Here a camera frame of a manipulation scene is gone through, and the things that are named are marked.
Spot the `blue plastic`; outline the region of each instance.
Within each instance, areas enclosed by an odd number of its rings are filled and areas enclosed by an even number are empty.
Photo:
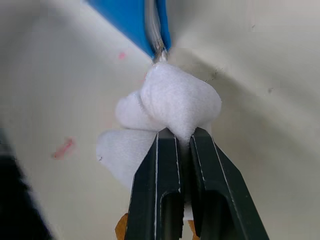
[[[145,1],[144,0],[88,0],[103,17],[126,35],[150,57],[155,53],[150,46],[145,32]],[[156,0],[161,37],[167,50],[171,47],[166,0]]]

